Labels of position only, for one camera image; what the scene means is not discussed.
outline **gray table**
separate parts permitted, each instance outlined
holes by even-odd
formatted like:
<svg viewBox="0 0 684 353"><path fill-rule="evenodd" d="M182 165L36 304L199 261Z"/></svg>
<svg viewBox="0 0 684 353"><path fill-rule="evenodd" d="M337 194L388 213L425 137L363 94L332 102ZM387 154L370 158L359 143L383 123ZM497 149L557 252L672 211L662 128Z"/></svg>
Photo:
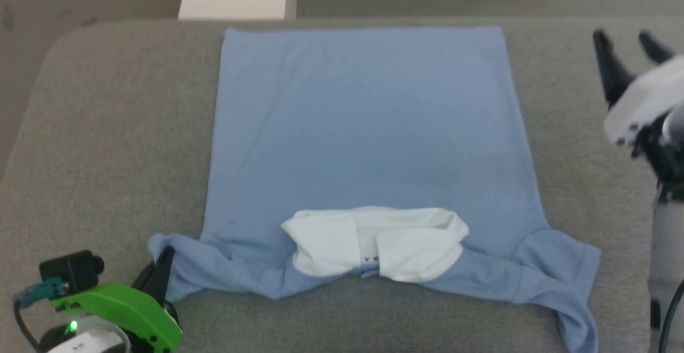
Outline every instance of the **gray table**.
<svg viewBox="0 0 684 353"><path fill-rule="evenodd" d="M591 33L616 37L635 70L650 27L684 49L677 19L306 20L248 28L503 25L549 223L603 250L589 306L601 351L645 351L650 203L643 162L606 142ZM203 223L217 69L227 23L128 22L73 32L42 66L0 186L0 291L38 280L37 264L89 248L101 282L129 283L155 232L198 236ZM564 351L555 314L534 306L348 277L277 302L205 291L177 304L181 351ZM2 351L27 351L2 312ZM40 335L64 319L27 311Z"/></svg>

